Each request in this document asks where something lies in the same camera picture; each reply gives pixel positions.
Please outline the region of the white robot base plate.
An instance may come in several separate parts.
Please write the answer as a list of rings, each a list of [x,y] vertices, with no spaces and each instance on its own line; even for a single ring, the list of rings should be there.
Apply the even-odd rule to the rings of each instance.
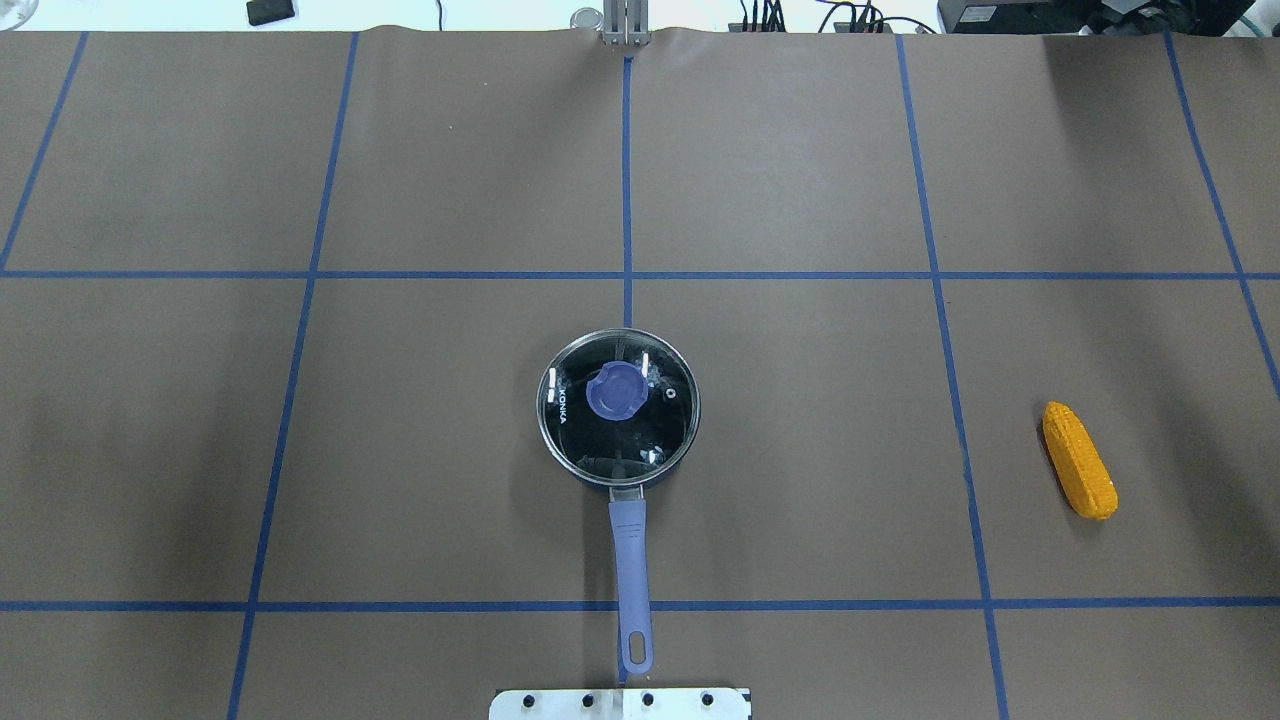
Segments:
[[[753,719],[749,689],[732,687],[511,689],[489,719]]]

